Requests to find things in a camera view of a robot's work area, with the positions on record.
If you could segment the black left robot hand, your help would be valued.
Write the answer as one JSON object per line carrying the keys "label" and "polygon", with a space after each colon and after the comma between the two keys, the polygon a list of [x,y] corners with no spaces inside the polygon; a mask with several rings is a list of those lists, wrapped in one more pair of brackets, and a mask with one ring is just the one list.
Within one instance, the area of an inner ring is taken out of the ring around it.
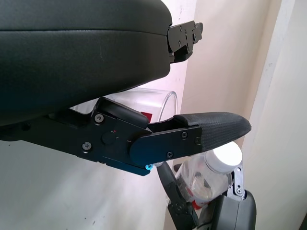
{"label": "black left robot hand", "polygon": [[251,130],[228,112],[157,123],[108,99],[187,60],[202,23],[173,25],[160,0],[3,0],[0,138],[145,176],[147,165],[222,146]]}

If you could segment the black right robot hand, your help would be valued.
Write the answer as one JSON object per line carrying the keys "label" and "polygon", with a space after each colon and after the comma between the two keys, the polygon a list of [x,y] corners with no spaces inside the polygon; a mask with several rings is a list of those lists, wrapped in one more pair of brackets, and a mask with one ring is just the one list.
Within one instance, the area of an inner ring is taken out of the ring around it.
{"label": "black right robot hand", "polygon": [[254,230],[256,203],[243,187],[243,166],[232,172],[233,184],[197,216],[191,202],[179,191],[171,168],[163,162],[157,168],[162,186],[170,199],[167,209],[177,230]]}

